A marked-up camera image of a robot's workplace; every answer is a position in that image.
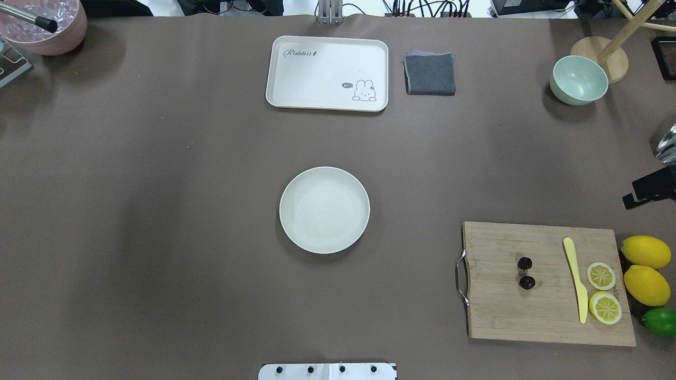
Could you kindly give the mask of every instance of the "gray cloth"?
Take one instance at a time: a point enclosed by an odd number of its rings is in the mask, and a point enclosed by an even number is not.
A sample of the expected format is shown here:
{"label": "gray cloth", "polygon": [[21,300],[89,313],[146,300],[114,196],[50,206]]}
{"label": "gray cloth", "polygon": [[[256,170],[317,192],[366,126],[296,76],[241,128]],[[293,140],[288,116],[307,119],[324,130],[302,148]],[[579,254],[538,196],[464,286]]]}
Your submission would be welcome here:
{"label": "gray cloth", "polygon": [[455,95],[451,53],[416,51],[404,55],[406,91],[409,94]]}

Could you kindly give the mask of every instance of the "black handle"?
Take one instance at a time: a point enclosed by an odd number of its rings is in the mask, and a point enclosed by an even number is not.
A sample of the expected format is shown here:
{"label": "black handle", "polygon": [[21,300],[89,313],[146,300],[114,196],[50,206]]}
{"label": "black handle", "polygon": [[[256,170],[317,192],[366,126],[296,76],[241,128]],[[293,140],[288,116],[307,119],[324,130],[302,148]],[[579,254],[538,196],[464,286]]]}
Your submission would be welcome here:
{"label": "black handle", "polygon": [[35,18],[35,24],[50,33],[54,33],[59,28],[56,21],[42,16]]}

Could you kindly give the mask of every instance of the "wooden stand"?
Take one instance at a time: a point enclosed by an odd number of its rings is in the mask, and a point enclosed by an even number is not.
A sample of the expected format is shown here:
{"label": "wooden stand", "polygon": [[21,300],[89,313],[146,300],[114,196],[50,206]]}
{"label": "wooden stand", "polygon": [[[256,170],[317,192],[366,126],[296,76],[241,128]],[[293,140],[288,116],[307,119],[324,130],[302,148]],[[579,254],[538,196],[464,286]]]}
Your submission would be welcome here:
{"label": "wooden stand", "polygon": [[629,70],[629,58],[627,58],[627,54],[620,46],[639,27],[645,26],[648,28],[676,31],[676,28],[670,26],[657,26],[645,22],[665,1],[650,0],[641,8],[636,17],[632,17],[620,0],[612,0],[625,17],[629,19],[627,25],[617,33],[617,36],[613,40],[603,37],[586,37],[577,41],[571,48],[571,55],[582,55],[595,61],[605,70],[609,83],[619,82],[627,75],[627,71]]}

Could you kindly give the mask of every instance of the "cutting board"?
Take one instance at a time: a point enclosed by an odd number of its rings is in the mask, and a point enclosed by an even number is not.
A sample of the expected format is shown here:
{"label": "cutting board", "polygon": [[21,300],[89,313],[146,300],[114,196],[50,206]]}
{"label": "cutting board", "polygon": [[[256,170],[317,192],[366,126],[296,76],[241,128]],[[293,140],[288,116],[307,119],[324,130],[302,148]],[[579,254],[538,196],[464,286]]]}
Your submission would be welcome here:
{"label": "cutting board", "polygon": [[[462,234],[470,337],[636,346],[612,230],[465,222]],[[575,242],[580,278],[590,297],[596,289],[587,280],[587,267],[601,261],[614,269],[617,280],[609,292],[622,307],[615,325],[601,323],[588,311],[587,322],[579,322],[564,237]],[[523,272],[516,263],[523,256],[533,260],[528,275],[535,287],[530,290],[518,286]]]}

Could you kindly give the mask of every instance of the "cutting board handle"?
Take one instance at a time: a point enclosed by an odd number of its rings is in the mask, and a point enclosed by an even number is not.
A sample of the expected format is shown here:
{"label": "cutting board handle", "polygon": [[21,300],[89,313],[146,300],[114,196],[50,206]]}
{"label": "cutting board handle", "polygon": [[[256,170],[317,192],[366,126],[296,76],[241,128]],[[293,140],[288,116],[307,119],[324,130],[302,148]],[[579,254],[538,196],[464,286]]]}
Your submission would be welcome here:
{"label": "cutting board handle", "polygon": [[460,296],[462,296],[462,300],[465,303],[465,307],[469,307],[469,300],[465,296],[465,294],[462,292],[460,289],[460,263],[464,262],[464,271],[465,271],[465,278],[467,278],[467,261],[465,261],[465,258],[467,257],[467,252],[465,250],[462,250],[462,254],[460,255],[460,259],[458,260],[458,263],[456,264],[456,289],[458,290],[458,293],[460,293]]}

